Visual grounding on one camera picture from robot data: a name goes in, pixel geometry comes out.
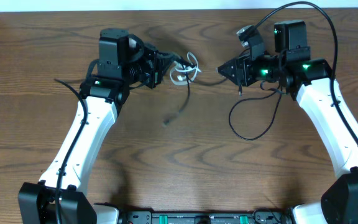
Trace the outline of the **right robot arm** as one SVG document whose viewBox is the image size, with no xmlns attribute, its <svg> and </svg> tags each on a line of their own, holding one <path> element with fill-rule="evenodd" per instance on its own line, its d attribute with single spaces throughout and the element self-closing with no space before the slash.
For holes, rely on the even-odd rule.
<svg viewBox="0 0 358 224">
<path fill-rule="evenodd" d="M 311 59 L 302 20 L 274 25 L 275 55 L 254 26 L 237 32 L 244 51 L 218 72 L 239 88 L 277 83 L 270 93 L 290 95 L 309 116 L 332 162 L 336 181 L 319 202 L 290 208 L 275 223 L 358 223 L 358 122 L 349 110 L 332 68 Z"/>
</svg>

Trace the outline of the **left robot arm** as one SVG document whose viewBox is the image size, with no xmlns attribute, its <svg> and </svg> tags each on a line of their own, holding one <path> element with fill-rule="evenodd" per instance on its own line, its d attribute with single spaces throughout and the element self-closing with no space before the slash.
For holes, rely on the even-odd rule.
<svg viewBox="0 0 358 224">
<path fill-rule="evenodd" d="M 53 162 L 36 184 L 23 183 L 18 202 L 23 223 L 119 223 L 119 210 L 86 198 L 90 174 L 108 131 L 131 90 L 159 85 L 167 70 L 194 68 L 124 29 L 103 29 L 99 57 L 74 95 L 78 108 Z"/>
</svg>

